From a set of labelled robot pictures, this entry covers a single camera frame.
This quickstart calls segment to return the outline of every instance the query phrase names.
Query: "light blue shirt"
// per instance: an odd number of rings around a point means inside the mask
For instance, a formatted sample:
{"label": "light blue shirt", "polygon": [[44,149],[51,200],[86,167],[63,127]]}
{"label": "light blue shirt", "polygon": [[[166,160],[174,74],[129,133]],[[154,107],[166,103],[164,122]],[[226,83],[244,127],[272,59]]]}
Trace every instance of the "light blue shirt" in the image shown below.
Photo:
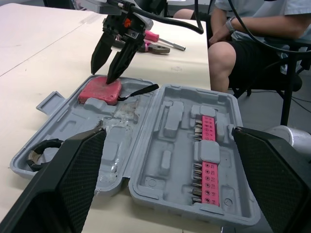
{"label": "light blue shirt", "polygon": [[[260,6],[259,4],[256,4],[256,2],[256,0],[232,0],[233,5],[241,17],[272,17],[311,14],[311,0],[276,0],[264,2],[260,0]],[[216,0],[215,5],[219,9],[226,11],[231,10],[228,0]],[[240,12],[246,12],[248,15],[242,15]],[[300,38],[311,41],[311,25],[309,25],[305,33]],[[251,40],[247,34],[241,32],[234,32],[232,34],[232,39]],[[263,37],[257,37],[257,39],[267,43]],[[289,50],[288,46],[279,46],[279,48]],[[307,48],[301,48],[300,51],[306,51],[306,49]],[[279,56],[283,58],[286,57],[287,54],[280,53]],[[287,66],[281,67],[281,72],[286,73],[286,70]]]}

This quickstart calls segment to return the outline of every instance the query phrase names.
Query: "plastic tool case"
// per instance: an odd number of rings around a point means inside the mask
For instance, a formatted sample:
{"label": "plastic tool case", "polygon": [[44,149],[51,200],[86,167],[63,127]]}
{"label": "plastic tool case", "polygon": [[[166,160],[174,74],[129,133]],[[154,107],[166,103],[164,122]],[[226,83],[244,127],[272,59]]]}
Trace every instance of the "plastic tool case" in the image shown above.
{"label": "plastic tool case", "polygon": [[[193,87],[164,85],[115,106],[78,95],[98,76],[89,77],[68,99],[51,93],[37,109],[47,122],[12,159],[10,167],[31,179],[26,163],[30,149],[46,140],[67,138],[94,128],[102,119],[107,130],[95,195],[116,194],[125,178],[135,202],[182,217],[218,225],[252,226],[260,218],[259,206],[248,186],[242,162],[231,135],[242,126],[237,100],[230,94]],[[121,96],[151,82],[121,78]],[[214,118],[216,142],[194,140],[196,120]],[[39,159],[48,162],[58,149],[48,148]],[[219,206],[192,202],[193,165],[218,155]]]}

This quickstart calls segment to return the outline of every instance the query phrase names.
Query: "pliers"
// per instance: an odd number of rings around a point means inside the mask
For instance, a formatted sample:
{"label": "pliers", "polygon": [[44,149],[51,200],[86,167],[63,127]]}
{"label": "pliers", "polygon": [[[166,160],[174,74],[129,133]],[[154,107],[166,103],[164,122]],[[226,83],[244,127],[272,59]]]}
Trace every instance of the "pliers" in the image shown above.
{"label": "pliers", "polygon": [[[122,49],[124,47],[124,44],[125,42],[116,39],[114,43],[112,44],[112,46],[118,49]],[[138,52],[152,52],[152,53],[159,54],[159,53],[169,53],[170,50],[171,49],[168,47],[155,45],[155,44],[152,44],[151,42],[145,41],[143,45],[140,47],[140,49],[138,50]]]}

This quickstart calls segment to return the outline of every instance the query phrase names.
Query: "tool case latch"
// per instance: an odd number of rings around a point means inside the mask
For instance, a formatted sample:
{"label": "tool case latch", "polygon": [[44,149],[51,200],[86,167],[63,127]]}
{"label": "tool case latch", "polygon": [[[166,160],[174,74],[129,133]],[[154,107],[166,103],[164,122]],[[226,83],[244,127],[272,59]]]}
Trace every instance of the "tool case latch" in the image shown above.
{"label": "tool case latch", "polygon": [[36,109],[51,116],[65,100],[66,99],[58,91],[53,91],[36,107]]}

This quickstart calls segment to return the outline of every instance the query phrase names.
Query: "person's knee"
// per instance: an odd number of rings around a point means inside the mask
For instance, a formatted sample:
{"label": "person's knee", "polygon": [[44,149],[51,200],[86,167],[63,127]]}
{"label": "person's knee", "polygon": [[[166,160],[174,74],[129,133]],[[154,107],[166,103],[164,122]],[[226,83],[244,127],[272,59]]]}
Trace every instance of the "person's knee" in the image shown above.
{"label": "person's knee", "polygon": [[191,19],[193,15],[193,10],[189,10],[189,9],[181,9],[179,11],[177,11],[174,14],[174,18],[181,18],[181,19]]}
{"label": "person's knee", "polygon": [[211,72],[231,73],[236,61],[234,48],[227,42],[218,42],[208,49],[208,63]]}

